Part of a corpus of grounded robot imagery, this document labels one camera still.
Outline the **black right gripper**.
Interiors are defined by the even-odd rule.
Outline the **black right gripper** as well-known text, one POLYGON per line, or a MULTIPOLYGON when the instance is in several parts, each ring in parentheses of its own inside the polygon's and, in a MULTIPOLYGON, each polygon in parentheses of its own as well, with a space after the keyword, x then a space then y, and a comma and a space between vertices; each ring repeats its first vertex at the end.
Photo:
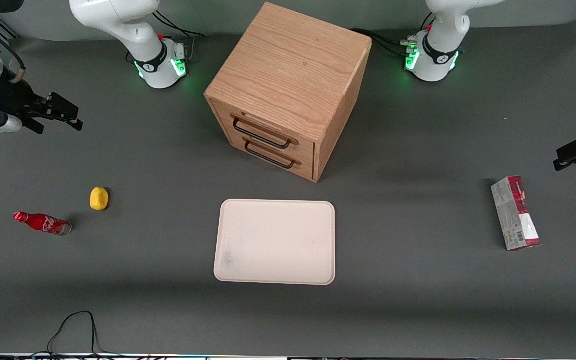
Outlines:
POLYGON ((46 114, 48 120, 60 121, 77 132, 83 129, 78 118, 79 108, 66 98, 51 92, 46 98, 37 95, 22 80, 13 84, 7 78, 0 79, 0 133, 14 133, 27 128, 42 135, 44 125, 35 120, 46 114))

